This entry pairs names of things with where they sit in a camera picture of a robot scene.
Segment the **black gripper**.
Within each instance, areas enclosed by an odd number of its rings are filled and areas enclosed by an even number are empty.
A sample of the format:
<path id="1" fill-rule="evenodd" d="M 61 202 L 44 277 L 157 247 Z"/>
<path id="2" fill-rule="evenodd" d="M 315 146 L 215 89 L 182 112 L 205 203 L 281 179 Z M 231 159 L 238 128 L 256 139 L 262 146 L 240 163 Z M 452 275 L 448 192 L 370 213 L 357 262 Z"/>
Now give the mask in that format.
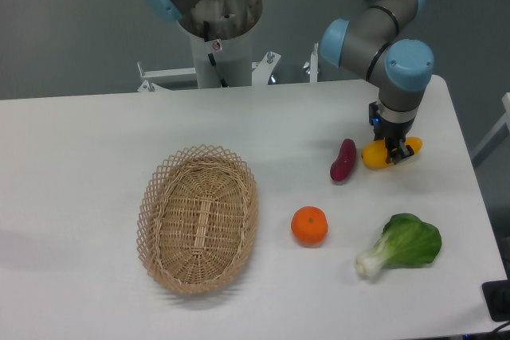
<path id="1" fill-rule="evenodd" d="M 405 142 L 414 123 L 414 110 L 395 111 L 381 101 L 370 103 L 368 109 L 375 140 L 385 139 L 386 164 L 397 165 L 414 156 L 414 149 Z"/>

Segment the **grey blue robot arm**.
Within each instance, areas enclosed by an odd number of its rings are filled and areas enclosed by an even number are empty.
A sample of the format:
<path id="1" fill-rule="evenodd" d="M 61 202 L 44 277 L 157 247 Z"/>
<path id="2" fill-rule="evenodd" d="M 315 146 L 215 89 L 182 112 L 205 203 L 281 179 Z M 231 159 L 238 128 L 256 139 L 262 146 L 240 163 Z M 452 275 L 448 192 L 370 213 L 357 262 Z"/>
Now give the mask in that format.
<path id="1" fill-rule="evenodd" d="M 199 45 L 194 53 L 198 85 L 227 88 L 252 83 L 248 49 L 233 44 L 259 22 L 261 0 L 144 0 L 160 19 L 179 24 Z M 414 155 L 406 136 L 426 86 L 434 55 L 418 40 L 399 33 L 420 13 L 426 0 L 365 0 L 367 7 L 355 21 L 337 19 L 318 45 L 327 62 L 362 77 L 378 90 L 369 107 L 375 140 L 382 144 L 388 166 Z"/>

